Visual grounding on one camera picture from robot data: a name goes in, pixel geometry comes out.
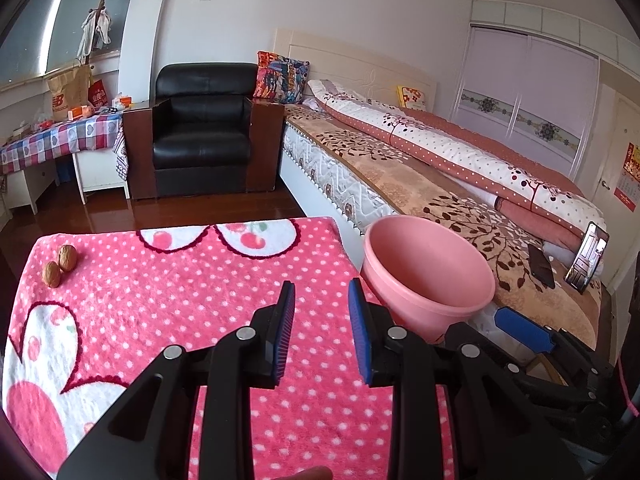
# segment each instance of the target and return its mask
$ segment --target bed headboard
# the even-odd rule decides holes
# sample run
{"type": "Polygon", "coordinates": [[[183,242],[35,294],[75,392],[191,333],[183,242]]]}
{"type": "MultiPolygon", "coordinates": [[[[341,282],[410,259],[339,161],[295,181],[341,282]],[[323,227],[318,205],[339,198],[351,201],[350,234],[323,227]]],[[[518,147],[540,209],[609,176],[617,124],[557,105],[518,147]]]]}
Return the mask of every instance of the bed headboard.
{"type": "Polygon", "coordinates": [[[423,71],[390,57],[290,28],[276,30],[273,51],[309,61],[309,79],[331,79],[386,104],[398,105],[398,85],[416,88],[424,93],[428,111],[433,111],[436,82],[423,71]]]}

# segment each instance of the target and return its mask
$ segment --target yellow pillow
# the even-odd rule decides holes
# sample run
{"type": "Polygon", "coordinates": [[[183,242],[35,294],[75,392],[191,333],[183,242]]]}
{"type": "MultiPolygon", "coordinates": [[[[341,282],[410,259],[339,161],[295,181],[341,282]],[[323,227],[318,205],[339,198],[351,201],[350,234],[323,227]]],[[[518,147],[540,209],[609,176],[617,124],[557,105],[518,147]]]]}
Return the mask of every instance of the yellow pillow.
{"type": "Polygon", "coordinates": [[[411,108],[411,110],[421,110],[427,112],[427,103],[424,94],[415,88],[398,85],[398,99],[401,108],[411,108]]]}

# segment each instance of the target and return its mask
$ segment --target armchair seat cushion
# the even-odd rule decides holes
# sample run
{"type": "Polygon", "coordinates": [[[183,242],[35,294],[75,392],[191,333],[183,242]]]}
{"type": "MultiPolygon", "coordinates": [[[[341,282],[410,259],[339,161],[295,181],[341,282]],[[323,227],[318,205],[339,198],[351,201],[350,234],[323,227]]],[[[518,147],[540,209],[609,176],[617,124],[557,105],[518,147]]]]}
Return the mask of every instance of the armchair seat cushion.
{"type": "Polygon", "coordinates": [[[249,137],[234,124],[172,124],[154,139],[156,170],[247,165],[249,137]]]}

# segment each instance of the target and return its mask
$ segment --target colorful throw pillow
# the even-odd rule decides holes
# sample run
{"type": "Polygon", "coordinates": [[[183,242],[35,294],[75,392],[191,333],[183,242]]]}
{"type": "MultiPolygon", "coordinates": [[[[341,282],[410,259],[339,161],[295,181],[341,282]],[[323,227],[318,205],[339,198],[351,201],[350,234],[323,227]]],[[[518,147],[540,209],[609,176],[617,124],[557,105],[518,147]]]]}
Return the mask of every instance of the colorful throw pillow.
{"type": "Polygon", "coordinates": [[[401,108],[411,108],[411,110],[421,110],[427,112],[427,103],[424,94],[415,88],[398,85],[398,98],[401,108]]]}
{"type": "Polygon", "coordinates": [[[258,52],[258,81],[254,97],[283,104],[302,101],[309,62],[289,59],[273,52],[258,52]]]}

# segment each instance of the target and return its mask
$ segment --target sliding wardrobe door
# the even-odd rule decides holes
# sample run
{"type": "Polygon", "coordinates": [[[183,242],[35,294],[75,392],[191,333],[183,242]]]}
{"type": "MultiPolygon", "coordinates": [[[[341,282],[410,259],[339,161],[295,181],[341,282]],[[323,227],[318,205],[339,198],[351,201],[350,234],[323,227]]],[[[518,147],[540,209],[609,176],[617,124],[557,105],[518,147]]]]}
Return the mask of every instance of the sliding wardrobe door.
{"type": "Polygon", "coordinates": [[[507,144],[527,158],[574,176],[598,87],[598,60],[574,48],[530,38],[520,109],[507,144]]]}
{"type": "Polygon", "coordinates": [[[528,36],[473,28],[453,121],[506,142],[527,57],[528,36]]]}

